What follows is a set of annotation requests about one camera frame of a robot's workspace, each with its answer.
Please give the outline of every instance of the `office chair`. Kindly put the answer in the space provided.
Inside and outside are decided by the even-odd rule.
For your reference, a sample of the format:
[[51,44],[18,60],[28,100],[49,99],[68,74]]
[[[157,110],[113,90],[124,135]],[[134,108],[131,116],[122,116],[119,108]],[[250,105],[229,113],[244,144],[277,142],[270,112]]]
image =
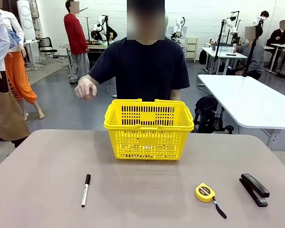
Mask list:
[[[60,61],[57,60],[57,58],[55,58],[55,61],[56,62],[59,62],[59,63],[63,63],[59,53],[58,53],[58,50],[56,49],[53,49],[53,45],[52,45],[52,41],[50,39],[50,37],[46,37],[46,38],[36,38],[36,40],[39,40],[40,42],[38,42],[38,48],[39,48],[39,58],[40,58],[40,63],[43,64],[43,65],[47,65],[48,64],[48,59],[47,59],[47,56],[51,56],[55,53],[58,54],[58,57],[60,59]],[[43,56],[46,60],[46,63],[42,63],[41,62],[41,56]]]

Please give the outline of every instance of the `tape measure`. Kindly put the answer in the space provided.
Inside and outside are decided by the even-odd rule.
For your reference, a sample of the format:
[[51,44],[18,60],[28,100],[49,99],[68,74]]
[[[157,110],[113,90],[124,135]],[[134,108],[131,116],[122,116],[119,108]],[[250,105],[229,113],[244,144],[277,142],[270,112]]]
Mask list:
[[215,200],[215,193],[214,191],[208,187],[205,183],[201,183],[199,186],[196,187],[195,189],[195,196],[198,198],[200,201],[204,203],[209,203],[211,201],[214,201],[215,207],[218,211],[218,213],[226,219],[227,216],[225,213],[219,208],[217,201]]

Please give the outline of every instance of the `shoe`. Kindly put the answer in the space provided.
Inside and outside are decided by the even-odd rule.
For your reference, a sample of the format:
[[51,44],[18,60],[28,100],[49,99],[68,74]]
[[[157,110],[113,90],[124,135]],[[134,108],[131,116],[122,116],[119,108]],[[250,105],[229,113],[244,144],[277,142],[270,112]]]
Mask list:
[[75,80],[70,80],[70,85],[75,85],[75,84],[77,84],[78,82],[77,81],[75,81]]

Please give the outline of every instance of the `stapler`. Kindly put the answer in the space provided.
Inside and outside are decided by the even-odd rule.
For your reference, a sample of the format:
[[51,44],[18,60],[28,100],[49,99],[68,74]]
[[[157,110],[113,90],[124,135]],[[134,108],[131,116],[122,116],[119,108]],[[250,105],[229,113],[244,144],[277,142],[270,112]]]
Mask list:
[[239,181],[259,207],[268,206],[265,198],[269,197],[270,192],[257,179],[248,173],[244,173],[241,175]]

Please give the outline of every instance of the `white drawer unit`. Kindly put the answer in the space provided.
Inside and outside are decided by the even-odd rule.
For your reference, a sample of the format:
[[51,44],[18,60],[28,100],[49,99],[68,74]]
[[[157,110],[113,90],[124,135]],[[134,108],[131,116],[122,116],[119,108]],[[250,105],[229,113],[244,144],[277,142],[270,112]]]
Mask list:
[[196,48],[198,46],[198,37],[186,37],[186,59],[192,59],[195,62]]

